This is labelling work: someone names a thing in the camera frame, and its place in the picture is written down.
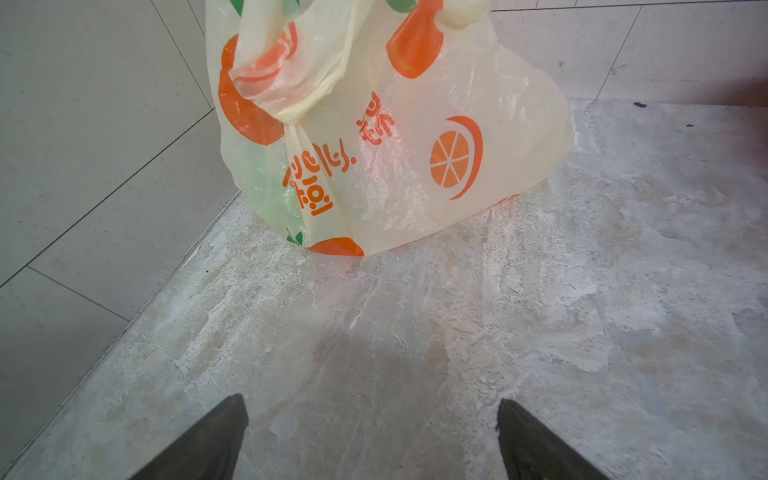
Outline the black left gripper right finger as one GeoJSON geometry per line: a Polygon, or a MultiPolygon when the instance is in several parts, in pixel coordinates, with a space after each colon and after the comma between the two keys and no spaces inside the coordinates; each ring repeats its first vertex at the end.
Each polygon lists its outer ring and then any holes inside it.
{"type": "Polygon", "coordinates": [[[607,479],[515,400],[500,401],[496,430],[509,479],[607,479]]]}

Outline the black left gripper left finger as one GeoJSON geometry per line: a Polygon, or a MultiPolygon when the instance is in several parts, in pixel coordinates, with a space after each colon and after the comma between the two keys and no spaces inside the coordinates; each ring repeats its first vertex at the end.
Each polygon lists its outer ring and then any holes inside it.
{"type": "Polygon", "coordinates": [[[228,396],[131,480],[232,479],[248,424],[243,396],[228,396]]]}

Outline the cream plastic fruit-print bag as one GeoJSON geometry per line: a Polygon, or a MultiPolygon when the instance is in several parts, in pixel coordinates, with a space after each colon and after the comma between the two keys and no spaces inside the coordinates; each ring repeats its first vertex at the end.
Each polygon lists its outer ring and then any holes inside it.
{"type": "Polygon", "coordinates": [[[535,187],[574,144],[553,79],[484,1],[209,1],[220,153],[314,253],[370,256],[535,187]]]}

